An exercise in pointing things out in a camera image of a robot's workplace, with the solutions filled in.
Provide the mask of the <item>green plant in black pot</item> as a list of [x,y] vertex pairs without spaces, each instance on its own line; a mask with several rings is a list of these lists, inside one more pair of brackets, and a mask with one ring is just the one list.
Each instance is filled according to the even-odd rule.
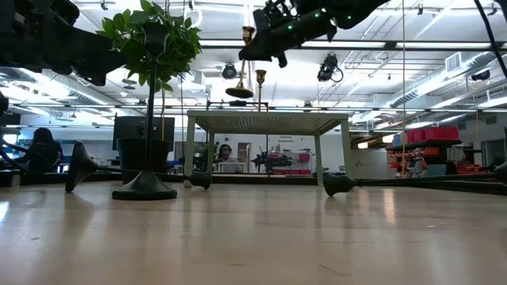
[[112,49],[124,55],[130,76],[136,74],[140,85],[149,85],[145,136],[154,140],[154,95],[171,91],[169,81],[191,70],[191,62],[202,52],[201,29],[190,17],[172,15],[167,6],[149,0],[139,4],[140,10],[105,17],[97,34],[112,40]]

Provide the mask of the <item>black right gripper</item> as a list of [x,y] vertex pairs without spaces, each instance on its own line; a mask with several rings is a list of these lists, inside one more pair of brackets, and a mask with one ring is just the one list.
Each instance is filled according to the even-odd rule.
[[240,60],[271,61],[287,66],[285,51],[326,36],[332,40],[337,27],[326,11],[326,0],[267,0],[253,12],[257,33],[238,53]]

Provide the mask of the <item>person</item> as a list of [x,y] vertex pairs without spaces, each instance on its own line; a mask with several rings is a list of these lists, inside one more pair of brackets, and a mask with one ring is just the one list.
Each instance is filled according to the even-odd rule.
[[219,147],[217,162],[221,164],[223,173],[241,173],[242,166],[237,158],[232,157],[232,149],[227,144]]
[[50,130],[44,127],[34,131],[29,150],[31,153],[25,153],[15,161],[27,163],[28,169],[36,173],[55,173],[63,158],[61,145],[53,139]]

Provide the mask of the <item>silver ceiling air duct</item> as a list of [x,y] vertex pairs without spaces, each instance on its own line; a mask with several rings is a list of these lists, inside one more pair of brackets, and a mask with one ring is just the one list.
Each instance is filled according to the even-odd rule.
[[492,51],[475,54],[474,52],[456,52],[446,58],[444,66],[410,83],[392,95],[383,107],[397,108],[408,101],[424,96],[463,77],[476,74],[497,61]]

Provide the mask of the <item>black flat monitor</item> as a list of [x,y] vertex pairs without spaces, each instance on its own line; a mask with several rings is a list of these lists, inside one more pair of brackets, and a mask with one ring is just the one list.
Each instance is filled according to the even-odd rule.
[[[118,150],[118,139],[144,139],[147,118],[145,116],[117,116],[113,128],[112,149]],[[153,140],[170,142],[173,149],[175,119],[172,117],[158,118],[152,121]]]

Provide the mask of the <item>gold candlestick holder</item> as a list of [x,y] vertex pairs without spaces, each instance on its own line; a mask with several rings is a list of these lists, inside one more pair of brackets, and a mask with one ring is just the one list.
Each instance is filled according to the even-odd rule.
[[[254,27],[252,27],[252,26],[243,26],[242,27],[242,40],[243,40],[245,46],[248,46],[249,43],[252,41],[254,33],[255,33]],[[243,79],[245,76],[245,66],[246,66],[246,61],[243,59],[238,84],[235,87],[227,88],[226,89],[227,95],[232,96],[232,97],[237,97],[240,99],[247,99],[247,98],[251,98],[253,96],[253,92],[246,89],[244,86]]]
[[255,70],[257,76],[257,110],[261,111],[262,101],[261,101],[261,93],[262,86],[265,82],[266,71],[265,70]]

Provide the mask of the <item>storage rack with red bins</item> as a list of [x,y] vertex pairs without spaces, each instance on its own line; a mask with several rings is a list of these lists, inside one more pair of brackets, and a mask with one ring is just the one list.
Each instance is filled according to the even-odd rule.
[[387,165],[398,178],[455,175],[454,146],[459,145],[456,127],[422,127],[394,135],[387,148]]

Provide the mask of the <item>black candlestick holder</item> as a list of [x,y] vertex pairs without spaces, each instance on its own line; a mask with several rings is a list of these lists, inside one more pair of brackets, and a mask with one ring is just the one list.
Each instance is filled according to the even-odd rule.
[[467,175],[444,175],[436,177],[396,178],[382,180],[354,180],[346,175],[327,173],[323,176],[323,186],[328,196],[337,193],[350,192],[354,187],[363,186],[407,186],[410,184],[424,184],[441,181],[473,181],[495,179],[496,182],[507,185],[507,161],[496,167],[492,173],[476,173]]
[[[73,192],[79,183],[84,181],[91,174],[98,170],[111,171],[114,173],[134,173],[136,179],[146,170],[133,170],[133,169],[118,169],[111,167],[99,166],[86,152],[83,142],[76,141],[71,156],[71,163],[67,174],[67,182],[65,185],[65,192]],[[163,178],[171,178],[174,180],[188,181],[192,186],[202,187],[208,189],[212,184],[212,174],[207,172],[204,173],[193,173],[189,176],[175,176],[168,173],[154,173],[156,177],[161,176]]]
[[153,153],[153,119],[155,80],[158,67],[158,57],[166,50],[166,39],[169,29],[157,22],[147,22],[142,25],[144,32],[144,47],[150,63],[150,92],[148,97],[147,125],[145,129],[145,160],[144,168],[139,174],[120,190],[112,193],[115,200],[171,200],[177,197],[177,191],[163,184],[158,175],[151,168]]

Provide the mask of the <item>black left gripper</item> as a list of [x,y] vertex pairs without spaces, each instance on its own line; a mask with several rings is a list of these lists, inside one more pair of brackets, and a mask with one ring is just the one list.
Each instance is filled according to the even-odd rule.
[[0,0],[0,67],[75,72],[104,86],[106,75],[122,67],[126,56],[112,47],[112,39],[78,32],[79,15],[70,0]]

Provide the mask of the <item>green perforated metal shelf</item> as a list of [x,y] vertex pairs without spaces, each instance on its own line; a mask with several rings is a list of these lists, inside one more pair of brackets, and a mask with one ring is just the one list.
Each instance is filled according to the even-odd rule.
[[345,173],[353,175],[353,158],[349,134],[349,116],[343,113],[311,112],[241,112],[189,110],[187,116],[184,174],[193,173],[196,127],[209,133],[212,148],[216,134],[302,135],[312,136],[316,147],[318,184],[322,185],[322,146],[320,137],[336,126],[341,127]]

